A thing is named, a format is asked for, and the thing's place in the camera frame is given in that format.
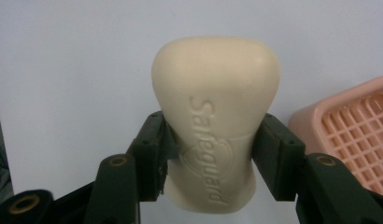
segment black object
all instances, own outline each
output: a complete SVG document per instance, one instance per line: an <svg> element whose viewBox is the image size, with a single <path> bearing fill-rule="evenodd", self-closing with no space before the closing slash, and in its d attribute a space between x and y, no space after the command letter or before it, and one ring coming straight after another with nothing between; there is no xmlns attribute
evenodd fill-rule
<svg viewBox="0 0 383 224"><path fill-rule="evenodd" d="M166 161L176 157L170 129L156 112L125 154L101 162L94 183L55 202L47 191L25 191L0 206L0 223L140 223L139 202L157 200ZM302 224L383 223L383 196L364 189L340 160L306 156L303 142L272 115L265 116L256 133L252 159L277 201L294 201L298 195L296 212ZM25 195L43 196L38 203L20 203ZM14 206L28 210L11 214Z"/></svg>

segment soap bar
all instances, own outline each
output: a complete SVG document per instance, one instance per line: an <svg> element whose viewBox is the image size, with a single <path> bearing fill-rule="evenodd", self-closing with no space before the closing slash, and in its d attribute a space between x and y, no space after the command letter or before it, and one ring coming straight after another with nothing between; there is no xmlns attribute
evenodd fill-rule
<svg viewBox="0 0 383 224"><path fill-rule="evenodd" d="M151 75L179 148L164 193L193 212L238 211L256 188L251 145L277 92L275 54L246 38L182 38L160 49Z"/></svg>

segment white background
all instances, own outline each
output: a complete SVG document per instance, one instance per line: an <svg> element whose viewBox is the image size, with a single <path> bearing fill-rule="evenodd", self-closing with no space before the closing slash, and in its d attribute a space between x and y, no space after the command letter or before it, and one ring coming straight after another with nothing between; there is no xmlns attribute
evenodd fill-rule
<svg viewBox="0 0 383 224"><path fill-rule="evenodd" d="M383 1L0 1L0 117L15 192L55 198L94 180L160 110L150 81L165 43L192 35L260 39L282 79L269 112L297 109L383 76ZM142 223L297 223L259 174L240 212L201 215L162 196Z"/></svg>

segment pink basket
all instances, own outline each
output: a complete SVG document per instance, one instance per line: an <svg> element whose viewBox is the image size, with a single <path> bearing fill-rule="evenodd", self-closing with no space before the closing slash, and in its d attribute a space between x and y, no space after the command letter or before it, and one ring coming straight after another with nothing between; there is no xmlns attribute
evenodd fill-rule
<svg viewBox="0 0 383 224"><path fill-rule="evenodd" d="M383 77L297 111L289 128L307 154L335 156L365 188L383 195Z"/></svg>

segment pink plastic container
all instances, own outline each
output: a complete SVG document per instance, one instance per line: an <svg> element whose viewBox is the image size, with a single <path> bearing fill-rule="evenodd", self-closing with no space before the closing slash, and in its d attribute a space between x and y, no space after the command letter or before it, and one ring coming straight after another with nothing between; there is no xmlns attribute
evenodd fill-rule
<svg viewBox="0 0 383 224"><path fill-rule="evenodd" d="M297 111L289 128L307 154L335 156L365 188L383 195L383 77Z"/></svg>

